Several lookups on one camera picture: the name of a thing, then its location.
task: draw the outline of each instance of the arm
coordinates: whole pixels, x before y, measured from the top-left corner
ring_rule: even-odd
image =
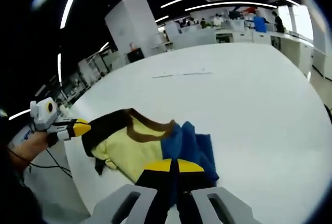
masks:
[[[20,146],[15,147],[12,151],[25,160],[15,156],[12,152],[9,152],[9,157],[13,163],[15,170],[19,173],[29,165],[34,158],[42,151],[48,148],[47,133],[36,132],[28,140],[24,141]]]

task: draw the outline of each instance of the yellow cloth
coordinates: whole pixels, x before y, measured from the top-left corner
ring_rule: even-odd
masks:
[[[134,131],[160,137],[164,132],[152,130],[133,118]],[[160,141],[139,143],[127,134],[127,127],[113,133],[91,150],[92,154],[111,169],[119,169],[137,182],[146,164],[162,160]]]

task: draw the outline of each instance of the brown cloth trim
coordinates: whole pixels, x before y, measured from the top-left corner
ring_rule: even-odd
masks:
[[[150,128],[154,131],[165,132],[161,136],[154,136],[154,135],[142,134],[142,133],[136,132],[134,129],[134,123],[131,120],[127,126],[127,135],[131,139],[133,139],[139,143],[145,143],[145,142],[149,142],[149,141],[159,141],[165,137],[168,137],[169,135],[171,135],[172,130],[176,125],[176,122],[174,120],[171,120],[167,124],[161,124],[161,123],[154,122],[154,121],[144,117],[143,115],[141,115],[138,111],[136,111],[133,108],[125,109],[124,111],[128,115],[131,115],[132,117],[137,119],[140,123],[142,123],[146,127]]]

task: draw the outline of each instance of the black cable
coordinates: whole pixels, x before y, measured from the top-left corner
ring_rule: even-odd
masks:
[[[59,163],[57,162],[57,160],[53,157],[53,155],[51,154],[51,152],[50,152],[48,149],[46,149],[46,151],[47,151],[47,153],[49,153],[49,155],[52,157],[52,159],[53,159],[54,162],[57,164],[57,166],[59,166],[59,168],[60,168],[65,174],[67,174],[68,176],[70,176],[71,178],[73,178],[70,174],[68,174],[68,173],[66,172],[66,170],[69,171],[69,172],[70,172],[70,170],[68,170],[68,169],[65,170],[64,167],[60,166],[60,164],[59,164]]]
[[[29,165],[35,166],[35,167],[37,167],[37,168],[42,168],[42,169],[49,169],[49,168],[63,168],[63,167],[61,167],[61,166],[59,166],[59,165],[57,165],[57,166],[41,166],[41,165],[37,165],[37,164],[34,164],[34,163],[30,162],[28,159],[25,159],[25,158],[23,158],[23,157],[17,155],[17,154],[16,154],[15,152],[13,152],[11,149],[8,148],[8,150],[9,150],[12,154],[14,154],[16,157],[18,157],[18,158],[22,159],[23,161],[29,163]]]

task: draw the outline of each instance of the blue cloth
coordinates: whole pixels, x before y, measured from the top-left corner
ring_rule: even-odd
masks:
[[[171,135],[161,140],[161,150],[163,159],[183,159],[198,164],[214,185],[219,179],[210,135],[195,134],[195,127],[190,122],[182,127],[177,124]]]
[[[254,16],[254,24],[255,24],[255,30],[257,32],[266,33],[267,29],[266,29],[264,18]]]

